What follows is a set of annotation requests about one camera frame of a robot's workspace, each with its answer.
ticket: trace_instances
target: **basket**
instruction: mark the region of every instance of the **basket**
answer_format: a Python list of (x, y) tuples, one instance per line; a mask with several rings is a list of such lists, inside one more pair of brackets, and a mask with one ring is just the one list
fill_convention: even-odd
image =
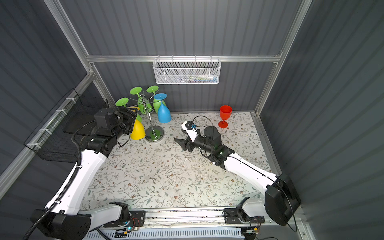
[(221, 62), (216, 61), (153, 61), (158, 84), (217, 84)]
[[(62, 110), (57, 110), (58, 114), (45, 129), (37, 128), (38, 138), (33, 137), (32, 133), (24, 145), (43, 160), (76, 162), (76, 146), (71, 141), (73, 133), (66, 132), (66, 126), (76, 118), (77, 114), (94, 115), (106, 107), (108, 107), (108, 102), (103, 98), (76, 95)], [(75, 139), (80, 143), (83, 137), (84, 135), (78, 134)]]

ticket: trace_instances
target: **wine glass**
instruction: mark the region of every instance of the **wine glass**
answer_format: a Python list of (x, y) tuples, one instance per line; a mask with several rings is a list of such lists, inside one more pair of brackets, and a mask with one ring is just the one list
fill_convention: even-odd
[(221, 128), (226, 128), (228, 127), (228, 123), (226, 120), (231, 116), (232, 113), (232, 108), (228, 105), (223, 105), (220, 107), (220, 117), (223, 119), (223, 121), (220, 121), (218, 123), (218, 126)]

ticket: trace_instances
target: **chrome stand base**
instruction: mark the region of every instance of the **chrome stand base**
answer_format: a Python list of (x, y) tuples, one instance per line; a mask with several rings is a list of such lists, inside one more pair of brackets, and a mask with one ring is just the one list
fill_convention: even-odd
[(145, 130), (145, 139), (149, 142), (156, 142), (163, 138), (164, 136), (164, 130), (160, 126), (153, 126), (153, 129), (155, 130), (156, 134), (153, 134), (152, 127), (149, 127), (147, 130)]

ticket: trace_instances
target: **metal stand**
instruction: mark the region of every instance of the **metal stand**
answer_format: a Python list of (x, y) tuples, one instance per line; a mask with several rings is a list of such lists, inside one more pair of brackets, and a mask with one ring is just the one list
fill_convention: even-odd
[(164, 130), (162, 127), (154, 126), (152, 124), (151, 113), (153, 112), (153, 109), (152, 111), (148, 111), (145, 95), (143, 96), (142, 104), (144, 105), (145, 112), (148, 114), (149, 122), (151, 124), (150, 128), (145, 130), (145, 139), (149, 142), (156, 142), (164, 137)]

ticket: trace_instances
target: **black mounting plate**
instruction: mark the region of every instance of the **black mounting plate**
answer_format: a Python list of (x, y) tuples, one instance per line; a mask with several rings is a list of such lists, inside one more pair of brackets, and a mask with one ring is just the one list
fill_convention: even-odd
[[(236, 208), (227, 208), (227, 209), (224, 209), (223, 212), (227, 212), (228, 213), (227, 216), (224, 216), (225, 224), (239, 224), (239, 223), (243, 223), (243, 222), (240, 221), (240, 219), (238, 217), (236, 217), (237, 216)], [(251, 219), (250, 223), (251, 224), (255, 223), (256, 225), (260, 224), (260, 223), (265, 223), (265, 219), (264, 219), (263, 216), (256, 216), (256, 217)]]
[[(139, 225), (137, 225), (137, 220), (135, 220), (135, 227), (142, 227), (144, 226), (145, 221), (145, 211), (129, 211), (131, 213), (131, 222), (127, 227), (133, 227), (133, 217), (137, 218), (139, 220)], [(114, 222), (108, 222), (103, 225), (103, 227), (119, 227), (119, 225), (123, 226), (125, 225), (125, 222), (123, 221), (114, 221)]]

